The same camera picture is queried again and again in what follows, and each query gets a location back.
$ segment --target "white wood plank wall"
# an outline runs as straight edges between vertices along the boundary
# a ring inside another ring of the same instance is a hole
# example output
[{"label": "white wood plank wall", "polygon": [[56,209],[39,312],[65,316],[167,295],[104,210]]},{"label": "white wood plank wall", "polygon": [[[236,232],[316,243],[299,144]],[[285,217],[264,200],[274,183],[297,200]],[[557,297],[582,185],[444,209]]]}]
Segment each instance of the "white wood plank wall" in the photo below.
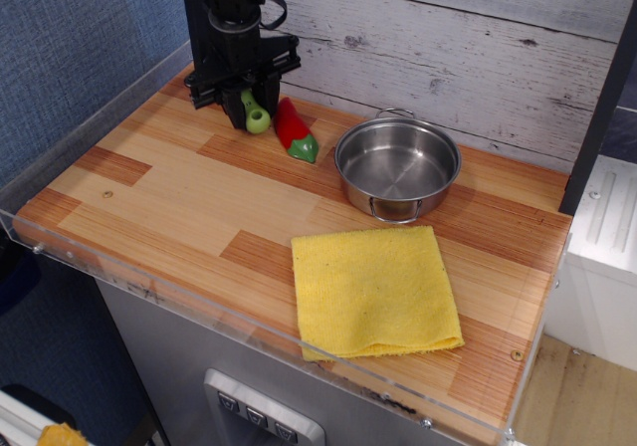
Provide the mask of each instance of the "white wood plank wall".
[{"label": "white wood plank wall", "polygon": [[568,172],[632,0],[286,2],[302,67],[285,94],[367,117],[406,108],[464,144]]}]

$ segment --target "control panel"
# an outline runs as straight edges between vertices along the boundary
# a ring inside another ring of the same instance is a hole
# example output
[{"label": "control panel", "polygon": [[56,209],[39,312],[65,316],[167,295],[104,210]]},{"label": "control panel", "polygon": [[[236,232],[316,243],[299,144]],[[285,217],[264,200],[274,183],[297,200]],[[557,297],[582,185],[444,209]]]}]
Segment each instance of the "control panel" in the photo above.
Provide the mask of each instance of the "control panel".
[{"label": "control panel", "polygon": [[324,446],[322,428],[299,412],[216,369],[208,369],[204,388],[210,407],[247,420],[287,444]]}]

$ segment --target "red toy pepper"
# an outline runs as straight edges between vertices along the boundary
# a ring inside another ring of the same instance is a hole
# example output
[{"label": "red toy pepper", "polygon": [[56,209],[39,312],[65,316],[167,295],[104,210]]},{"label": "red toy pepper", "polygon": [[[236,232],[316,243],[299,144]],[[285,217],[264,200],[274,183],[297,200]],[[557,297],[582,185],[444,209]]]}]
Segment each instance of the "red toy pepper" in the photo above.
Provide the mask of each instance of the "red toy pepper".
[{"label": "red toy pepper", "polygon": [[290,98],[283,98],[279,102],[274,126],[277,137],[289,155],[312,163],[317,160],[319,144]]}]

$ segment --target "yellow object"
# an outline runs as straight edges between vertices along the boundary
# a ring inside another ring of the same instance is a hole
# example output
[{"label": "yellow object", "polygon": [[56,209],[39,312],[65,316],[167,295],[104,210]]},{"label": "yellow object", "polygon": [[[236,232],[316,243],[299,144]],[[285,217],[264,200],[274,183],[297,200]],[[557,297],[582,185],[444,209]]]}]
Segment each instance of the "yellow object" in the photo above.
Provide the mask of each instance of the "yellow object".
[{"label": "yellow object", "polygon": [[37,446],[88,446],[89,442],[67,423],[52,424],[42,430]]},{"label": "yellow object", "polygon": [[292,251],[303,341],[344,358],[464,344],[432,227],[297,237]]}]

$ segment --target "toy pepper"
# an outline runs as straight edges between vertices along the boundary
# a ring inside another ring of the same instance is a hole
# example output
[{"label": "toy pepper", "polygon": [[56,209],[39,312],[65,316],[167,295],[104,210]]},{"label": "toy pepper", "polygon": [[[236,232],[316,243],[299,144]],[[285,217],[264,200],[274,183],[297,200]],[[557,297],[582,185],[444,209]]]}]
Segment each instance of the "toy pepper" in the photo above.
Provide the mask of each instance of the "toy pepper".
[{"label": "toy pepper", "polygon": [[289,155],[311,163],[317,160],[319,144],[297,113],[290,98],[283,98],[279,102],[274,126],[277,137]]},{"label": "toy pepper", "polygon": [[241,93],[241,102],[246,110],[246,130],[260,134],[270,127],[270,115],[255,101],[250,90]]}]

